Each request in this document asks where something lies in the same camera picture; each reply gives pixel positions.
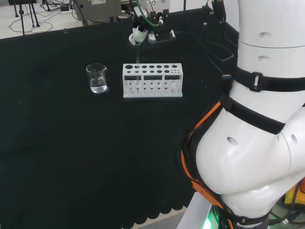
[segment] tripod leg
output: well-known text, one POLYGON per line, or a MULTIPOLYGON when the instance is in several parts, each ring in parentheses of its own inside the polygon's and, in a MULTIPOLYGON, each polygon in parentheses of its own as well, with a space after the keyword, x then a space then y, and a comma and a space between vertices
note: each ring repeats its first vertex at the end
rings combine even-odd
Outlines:
POLYGON ((51 11, 49 8, 48 0, 46 0, 48 11, 51 11))
POLYGON ((32 28, 34 28, 35 25, 34 25, 34 19, 33 19, 33 15, 32 15, 31 4, 29 4, 29 8, 30 8, 30 17, 32 18, 32 28))
POLYGON ((21 25, 22 25, 22 33, 23 33, 23 36, 25 36, 24 34, 24 25, 23 25, 23 17, 22 15, 24 14, 23 10, 22 10, 22 6, 21 6, 21 1, 19 3, 19 14, 21 16, 21 25))
POLYGON ((38 23, 38 20, 37 20, 37 16, 36 16, 36 12, 35 12, 35 9, 34 9, 34 6, 33 6, 33 3, 31 3, 31 6, 33 8, 33 13, 34 13, 34 17, 35 17, 35 20, 36 20, 36 27, 40 27, 39 23, 38 23))
POLYGON ((13 5, 14 5, 14 8, 15 8, 15 17, 19 17, 18 14, 17 14, 17 9, 16 9, 16 4, 15 4, 15 0, 12 0, 13 2, 13 5))

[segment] white floor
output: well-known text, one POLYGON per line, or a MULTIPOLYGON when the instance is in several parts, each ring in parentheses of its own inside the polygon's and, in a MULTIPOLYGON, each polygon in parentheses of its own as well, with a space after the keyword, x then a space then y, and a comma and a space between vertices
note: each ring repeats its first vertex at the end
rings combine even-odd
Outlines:
MULTIPOLYGON (((40 7, 41 2, 35 3, 34 8, 36 12, 40 13, 43 17, 39 14, 37 14, 37 19, 38 22, 42 22, 40 24, 39 28, 32 28, 32 21, 29 16, 27 16, 27 9, 28 13, 30 12, 29 5, 27 4, 26 7, 23 4, 22 5, 22 10, 24 11, 24 30, 25 31, 32 31, 32 32, 41 32, 41 31, 47 31, 49 30, 52 25, 53 27, 51 28, 50 31, 54 30, 62 30, 64 28, 74 28, 74 27, 80 27, 83 26, 81 21, 76 20, 75 18, 72 17, 71 11, 68 14, 62 14, 60 10, 57 12, 48 12, 45 11, 43 8, 40 7)), ((0 6, 0 39, 3 38, 8 38, 8 37, 16 37, 16 36, 22 36, 22 26, 21 26, 21 20, 20 20, 20 15, 18 18, 15 17, 15 10, 13 6, 0 6), (14 32, 9 28, 11 25, 11 28, 14 29, 15 31, 20 31, 20 32, 14 32)))

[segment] black bracket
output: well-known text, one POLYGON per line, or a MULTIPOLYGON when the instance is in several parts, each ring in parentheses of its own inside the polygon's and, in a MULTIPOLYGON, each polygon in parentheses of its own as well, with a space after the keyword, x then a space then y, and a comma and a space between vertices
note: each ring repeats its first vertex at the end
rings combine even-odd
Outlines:
POLYGON ((252 86, 249 87, 251 91, 260 92, 263 88, 263 74, 253 72, 252 74, 252 86))
POLYGON ((151 31, 153 31, 154 36, 156 40, 159 41, 165 41, 170 40, 173 38, 172 35, 172 29, 170 26, 170 20, 169 20, 169 10, 163 10, 163 13, 156 13, 155 11, 152 11, 150 13, 151 20, 153 24, 159 24, 159 18, 160 16, 163 17, 163 24, 158 27, 151 27, 151 31))

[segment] water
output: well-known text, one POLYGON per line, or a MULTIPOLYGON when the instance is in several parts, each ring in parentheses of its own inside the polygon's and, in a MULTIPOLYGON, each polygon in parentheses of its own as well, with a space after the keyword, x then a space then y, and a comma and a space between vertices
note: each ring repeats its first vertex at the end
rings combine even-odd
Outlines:
POLYGON ((106 89, 107 89, 106 80, 101 77, 96 78, 96 79, 91 79, 90 88, 91 88, 91 91, 93 91, 94 93, 102 93, 102 92, 106 91, 106 89))

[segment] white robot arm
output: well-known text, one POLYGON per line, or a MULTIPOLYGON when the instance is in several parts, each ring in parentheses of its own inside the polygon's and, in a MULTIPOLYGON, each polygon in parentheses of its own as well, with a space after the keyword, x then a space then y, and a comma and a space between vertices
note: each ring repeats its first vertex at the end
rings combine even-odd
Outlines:
POLYGON ((235 82, 195 154, 201 180, 231 213, 260 219, 234 228, 266 229, 274 204, 305 177, 304 9, 239 0, 235 82))

